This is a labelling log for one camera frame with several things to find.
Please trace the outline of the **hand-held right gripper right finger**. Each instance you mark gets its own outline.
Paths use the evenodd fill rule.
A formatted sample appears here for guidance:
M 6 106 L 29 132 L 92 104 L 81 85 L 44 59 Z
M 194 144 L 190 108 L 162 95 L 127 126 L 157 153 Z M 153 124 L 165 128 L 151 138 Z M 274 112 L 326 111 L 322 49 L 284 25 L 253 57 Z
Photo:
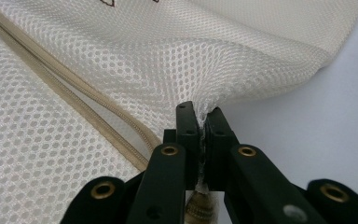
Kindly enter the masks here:
M 228 156 L 238 144 L 226 117 L 220 108 L 207 115 L 205 122 L 205 181 L 209 190 L 224 190 L 229 178 Z

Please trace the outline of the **white board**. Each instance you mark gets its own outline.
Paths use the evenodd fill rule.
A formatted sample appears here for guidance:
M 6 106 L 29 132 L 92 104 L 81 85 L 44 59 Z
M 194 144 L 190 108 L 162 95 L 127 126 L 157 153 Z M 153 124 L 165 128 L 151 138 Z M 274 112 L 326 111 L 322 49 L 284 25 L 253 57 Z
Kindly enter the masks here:
M 247 51 L 202 112 L 222 107 L 299 186 L 331 178 L 358 193 L 358 0 L 190 1 Z

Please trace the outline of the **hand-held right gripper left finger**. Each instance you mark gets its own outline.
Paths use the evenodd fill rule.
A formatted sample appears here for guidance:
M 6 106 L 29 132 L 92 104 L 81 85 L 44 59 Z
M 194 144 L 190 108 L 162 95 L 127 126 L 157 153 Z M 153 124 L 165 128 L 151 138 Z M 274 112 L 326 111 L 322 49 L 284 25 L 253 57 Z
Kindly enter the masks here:
M 194 189 L 199 177 L 200 127 L 191 101 L 175 108 L 176 128 L 166 129 L 163 143 L 175 143 L 186 150 L 186 188 Z

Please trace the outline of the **cream mesh laundry bag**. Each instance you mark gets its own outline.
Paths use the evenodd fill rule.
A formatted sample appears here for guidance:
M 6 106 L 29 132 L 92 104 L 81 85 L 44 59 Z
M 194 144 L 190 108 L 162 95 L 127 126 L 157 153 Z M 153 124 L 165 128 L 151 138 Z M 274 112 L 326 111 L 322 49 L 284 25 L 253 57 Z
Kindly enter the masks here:
M 92 178 L 148 164 L 175 108 L 293 90 L 358 0 L 0 0 L 0 224 L 59 224 Z

